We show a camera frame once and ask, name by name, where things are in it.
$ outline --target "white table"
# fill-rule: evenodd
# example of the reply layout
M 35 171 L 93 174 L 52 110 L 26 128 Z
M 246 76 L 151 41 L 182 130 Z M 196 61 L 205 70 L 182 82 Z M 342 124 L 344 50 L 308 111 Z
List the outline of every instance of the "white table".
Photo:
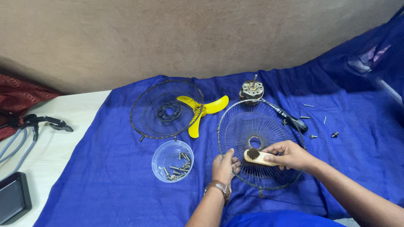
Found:
M 67 95 L 34 105 L 27 114 L 47 115 L 66 121 L 74 132 L 57 131 L 39 124 L 39 138 L 21 168 L 20 172 L 27 175 L 32 209 L 9 226 L 33 226 L 48 200 L 51 187 L 60 177 L 72 155 L 77 143 L 81 140 L 95 117 L 101 104 L 111 91 L 100 91 L 78 95 Z M 0 164 L 0 179 L 14 170 L 21 156 L 32 142 L 32 130 L 27 128 L 27 140 L 21 149 L 11 158 Z M 23 132 L 8 148 L 4 157 L 14 150 L 23 137 Z M 2 149 L 11 137 L 0 142 Z

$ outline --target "wrist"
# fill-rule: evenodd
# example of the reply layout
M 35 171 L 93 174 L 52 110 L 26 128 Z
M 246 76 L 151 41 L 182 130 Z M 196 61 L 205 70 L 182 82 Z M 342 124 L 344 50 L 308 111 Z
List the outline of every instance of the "wrist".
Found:
M 307 169 L 304 170 L 304 172 L 312 175 L 312 176 L 316 176 L 317 173 L 322 169 L 322 166 L 327 163 L 321 161 L 320 159 L 315 158 L 315 160 L 313 162 L 311 162 L 311 164 L 308 166 Z
M 219 203 L 221 207 L 224 207 L 225 205 L 225 198 L 223 196 L 223 192 L 217 187 L 208 188 L 204 197 L 208 197 L 214 200 L 215 202 Z
M 214 180 L 217 180 L 217 181 L 223 182 L 225 185 L 230 185 L 230 182 L 228 182 L 228 181 L 227 181 L 227 180 L 225 180 L 225 179 L 212 178 L 212 181 L 214 181 Z

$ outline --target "fan guard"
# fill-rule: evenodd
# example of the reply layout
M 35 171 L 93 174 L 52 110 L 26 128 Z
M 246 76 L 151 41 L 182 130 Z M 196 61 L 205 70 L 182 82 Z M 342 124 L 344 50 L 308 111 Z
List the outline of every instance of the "fan guard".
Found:
M 263 100 L 255 106 L 247 105 L 251 99 L 233 104 L 220 119 L 217 128 L 217 141 L 222 155 L 234 148 L 234 156 L 241 160 L 240 172 L 236 174 L 243 182 L 265 190 L 281 189 L 289 186 L 301 174 L 294 169 L 281 171 L 277 166 L 264 166 L 244 161 L 244 151 L 255 147 L 263 149 L 271 144 L 291 140 L 305 148 L 304 140 L 296 124 L 287 115 L 279 115 L 274 104 Z
M 195 103 L 177 100 L 187 96 Z M 147 89 L 130 111 L 132 127 L 144 137 L 164 139 L 187 130 L 201 114 L 203 95 L 197 86 L 183 80 L 166 80 Z

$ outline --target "brown wall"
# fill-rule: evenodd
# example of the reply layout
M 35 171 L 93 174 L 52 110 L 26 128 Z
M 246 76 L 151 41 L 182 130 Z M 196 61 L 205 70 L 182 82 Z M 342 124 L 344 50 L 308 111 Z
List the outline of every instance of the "brown wall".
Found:
M 66 93 L 300 65 L 401 0 L 2 0 L 0 66 Z

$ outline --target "clear plastic container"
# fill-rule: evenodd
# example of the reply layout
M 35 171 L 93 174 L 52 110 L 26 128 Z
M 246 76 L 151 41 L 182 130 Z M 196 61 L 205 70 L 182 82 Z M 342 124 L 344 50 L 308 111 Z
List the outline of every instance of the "clear plastic container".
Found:
M 181 160 L 179 159 L 179 153 L 187 154 L 188 158 L 191 159 L 191 167 L 188 169 L 189 171 L 185 174 L 185 176 L 181 177 L 179 180 L 168 180 L 163 167 L 167 169 L 170 175 L 173 175 L 173 171 L 175 171 L 175 169 L 171 169 L 170 166 L 182 167 L 182 165 L 187 162 L 184 157 L 181 157 Z M 157 148 L 153 158 L 151 159 L 151 168 L 153 169 L 154 175 L 159 178 L 159 180 L 167 183 L 174 183 L 187 178 L 191 172 L 192 166 L 194 166 L 194 153 L 188 144 L 179 140 L 171 140 L 163 143 L 159 148 Z

